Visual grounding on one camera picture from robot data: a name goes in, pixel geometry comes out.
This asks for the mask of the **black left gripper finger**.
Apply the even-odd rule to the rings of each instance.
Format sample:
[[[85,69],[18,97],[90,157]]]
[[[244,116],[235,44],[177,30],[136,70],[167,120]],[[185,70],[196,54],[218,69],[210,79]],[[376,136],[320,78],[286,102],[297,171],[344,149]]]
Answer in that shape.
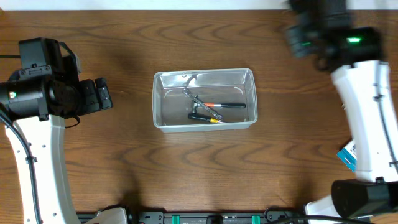
[[[105,88],[107,87],[105,78],[97,78],[95,79],[95,85],[97,88]]]
[[[113,102],[106,86],[98,88],[99,102],[102,110],[110,109],[113,107]]]

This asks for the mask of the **silver combination wrench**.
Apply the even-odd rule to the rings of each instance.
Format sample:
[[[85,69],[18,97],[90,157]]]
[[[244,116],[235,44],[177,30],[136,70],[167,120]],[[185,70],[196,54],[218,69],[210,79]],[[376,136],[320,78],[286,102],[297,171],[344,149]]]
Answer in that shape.
[[[202,108],[207,110],[207,112],[211,113],[217,120],[222,120],[223,116],[219,113],[217,113],[214,109],[210,108],[207,106],[202,100],[198,98],[197,95],[191,94],[190,90],[188,88],[184,88],[182,92],[187,95],[189,98],[191,98],[194,102],[196,102],[198,105],[200,105]]]

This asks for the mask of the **black yellow screwdriver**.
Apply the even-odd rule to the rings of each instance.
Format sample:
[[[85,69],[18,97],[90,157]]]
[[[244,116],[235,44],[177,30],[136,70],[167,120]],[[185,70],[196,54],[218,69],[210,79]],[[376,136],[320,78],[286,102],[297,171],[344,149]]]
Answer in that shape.
[[[220,121],[218,119],[214,119],[210,116],[206,116],[203,114],[198,114],[198,113],[189,113],[188,115],[188,119],[192,119],[192,120],[196,120],[196,121],[204,121],[207,123],[220,123],[223,124],[223,121]]]

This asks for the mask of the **claw hammer black orange handle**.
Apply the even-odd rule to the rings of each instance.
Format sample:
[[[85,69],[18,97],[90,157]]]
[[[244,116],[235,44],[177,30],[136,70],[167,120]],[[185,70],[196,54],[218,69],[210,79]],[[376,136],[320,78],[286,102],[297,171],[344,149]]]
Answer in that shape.
[[[210,108],[238,108],[238,109],[243,109],[246,107],[245,103],[205,103],[206,106]],[[192,102],[192,112],[196,113],[197,108],[200,108],[201,105],[199,105],[196,102]]]

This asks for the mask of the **blue white small box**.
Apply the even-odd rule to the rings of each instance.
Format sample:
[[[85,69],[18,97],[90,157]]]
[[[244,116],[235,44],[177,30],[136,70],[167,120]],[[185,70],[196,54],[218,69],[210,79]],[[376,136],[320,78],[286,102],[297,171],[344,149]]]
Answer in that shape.
[[[350,171],[355,172],[357,156],[356,145],[353,140],[343,146],[336,155],[350,169]]]

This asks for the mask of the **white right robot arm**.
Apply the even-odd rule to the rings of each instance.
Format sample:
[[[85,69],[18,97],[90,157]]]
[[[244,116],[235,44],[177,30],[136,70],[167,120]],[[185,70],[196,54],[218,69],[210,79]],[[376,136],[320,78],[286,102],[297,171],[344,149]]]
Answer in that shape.
[[[325,62],[356,146],[355,178],[333,182],[331,194],[308,203],[305,213],[347,222],[396,212],[397,118],[381,33],[353,27],[346,9],[303,7],[295,13],[298,23],[287,30],[292,51]]]

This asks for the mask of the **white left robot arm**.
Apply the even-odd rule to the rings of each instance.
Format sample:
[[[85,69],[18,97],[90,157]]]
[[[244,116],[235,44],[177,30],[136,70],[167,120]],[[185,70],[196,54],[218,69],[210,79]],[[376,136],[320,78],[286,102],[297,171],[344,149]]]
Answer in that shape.
[[[1,122],[17,164],[25,223],[80,223],[64,155],[67,119],[113,107],[106,81],[80,80],[75,54],[40,59],[1,83]]]

